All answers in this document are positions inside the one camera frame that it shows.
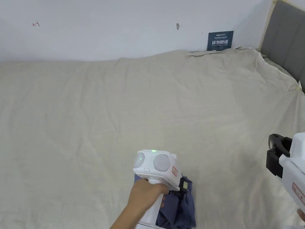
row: red label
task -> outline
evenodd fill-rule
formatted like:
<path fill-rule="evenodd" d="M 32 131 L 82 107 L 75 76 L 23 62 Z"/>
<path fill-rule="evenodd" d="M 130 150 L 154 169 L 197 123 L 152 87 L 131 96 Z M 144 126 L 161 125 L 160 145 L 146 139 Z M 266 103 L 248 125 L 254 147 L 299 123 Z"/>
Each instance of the red label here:
<path fill-rule="evenodd" d="M 305 205 L 304 201 L 305 201 L 305 196 L 304 194 L 301 192 L 301 190 L 298 188 L 298 186 L 293 183 L 292 184 L 292 190 L 296 193 L 296 195 L 298 196 L 298 198 L 302 201 L 302 203 Z"/>
<path fill-rule="evenodd" d="M 177 175 L 178 175 L 178 171 L 176 170 L 176 168 L 175 168 L 175 167 L 173 167 L 173 168 L 172 168 L 172 173 L 173 173 L 175 176 L 177 176 Z"/>

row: white wall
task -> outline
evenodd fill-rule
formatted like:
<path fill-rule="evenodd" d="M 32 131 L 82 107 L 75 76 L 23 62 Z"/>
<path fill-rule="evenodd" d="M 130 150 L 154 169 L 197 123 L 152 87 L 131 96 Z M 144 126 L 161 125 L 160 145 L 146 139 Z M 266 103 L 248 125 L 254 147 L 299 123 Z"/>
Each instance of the white wall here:
<path fill-rule="evenodd" d="M 256 48 L 270 4 L 271 0 L 2 0 L 0 61 L 110 60 L 176 49 L 206 50 L 209 32 L 229 30 L 234 30 L 234 47 Z M 36 21 L 40 27 L 33 26 Z"/>
<path fill-rule="evenodd" d="M 305 9 L 305 0 L 287 0 L 287 2 L 294 4 L 295 6 L 299 7 L 300 9 Z"/>

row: red mark on wall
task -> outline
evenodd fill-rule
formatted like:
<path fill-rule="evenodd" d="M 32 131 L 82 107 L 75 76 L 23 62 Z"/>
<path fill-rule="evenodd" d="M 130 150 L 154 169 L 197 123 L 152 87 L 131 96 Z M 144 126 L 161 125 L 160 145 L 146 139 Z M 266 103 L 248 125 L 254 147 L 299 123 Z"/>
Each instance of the red mark on wall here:
<path fill-rule="evenodd" d="M 37 24 L 39 25 L 38 21 L 36 21 L 36 22 L 37 22 L 37 23 L 35 23 L 35 24 L 33 23 L 33 26 L 36 26 Z M 40 25 L 39 25 L 39 27 L 40 27 Z"/>

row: yellow tag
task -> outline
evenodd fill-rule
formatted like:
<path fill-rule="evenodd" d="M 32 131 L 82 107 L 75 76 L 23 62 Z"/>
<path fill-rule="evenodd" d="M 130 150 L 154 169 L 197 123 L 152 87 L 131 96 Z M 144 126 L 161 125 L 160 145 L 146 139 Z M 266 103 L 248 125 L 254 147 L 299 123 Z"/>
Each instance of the yellow tag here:
<path fill-rule="evenodd" d="M 183 182 L 183 188 L 188 189 L 188 183 L 187 182 Z"/>

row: hand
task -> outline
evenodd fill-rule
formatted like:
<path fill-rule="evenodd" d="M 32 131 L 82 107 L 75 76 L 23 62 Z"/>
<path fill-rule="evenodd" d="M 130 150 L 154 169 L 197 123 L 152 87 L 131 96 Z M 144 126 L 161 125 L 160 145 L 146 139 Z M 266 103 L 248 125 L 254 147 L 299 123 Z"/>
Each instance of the hand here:
<path fill-rule="evenodd" d="M 144 215 L 161 194 L 168 194 L 165 184 L 150 184 L 146 179 L 139 179 L 131 189 L 127 205 L 140 210 Z"/>
<path fill-rule="evenodd" d="M 304 212 L 300 208 L 296 212 L 299 214 L 299 217 L 305 222 Z"/>

